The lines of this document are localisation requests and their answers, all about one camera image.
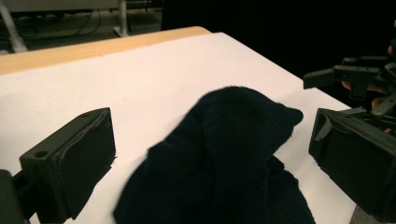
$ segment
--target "dark blue fabric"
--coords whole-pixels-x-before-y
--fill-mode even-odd
[[[118,223],[315,223],[274,152],[303,118],[244,87],[203,96],[134,171]]]

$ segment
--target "white table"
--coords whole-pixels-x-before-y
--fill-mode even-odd
[[[299,78],[222,33],[0,76],[0,168],[15,175],[23,152],[77,115],[110,107],[117,158],[78,218],[66,223],[114,223],[120,191],[147,149],[201,96],[231,85],[303,111],[304,120],[276,156],[299,179],[318,224],[349,223],[355,204],[308,154],[317,109],[347,106],[316,89],[303,90]]]

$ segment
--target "black object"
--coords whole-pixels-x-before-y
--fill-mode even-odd
[[[371,110],[320,108],[309,146],[318,166],[367,214],[384,222],[396,222],[396,63],[391,60],[345,58],[334,68],[304,76],[305,89],[345,81],[354,99],[364,100],[369,85],[385,93]]]
[[[203,96],[134,171],[119,224],[315,223],[298,181],[273,154],[301,111],[252,89]]]
[[[109,108],[71,120],[21,155],[15,176],[0,171],[0,222],[24,223],[34,213],[42,223],[75,219],[111,169],[115,152]]]

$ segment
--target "table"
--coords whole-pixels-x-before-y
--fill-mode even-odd
[[[112,111],[117,158],[78,219],[113,223],[123,184],[204,94],[246,86],[304,120],[276,156],[300,182],[318,224],[349,223],[355,205],[308,155],[316,110],[347,106],[223,33],[191,27],[0,57],[0,164],[16,174],[18,157],[75,116]]]

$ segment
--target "black cloth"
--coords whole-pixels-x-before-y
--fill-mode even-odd
[[[119,224],[315,223],[273,154],[303,118],[245,87],[203,96],[148,150],[114,211]]]

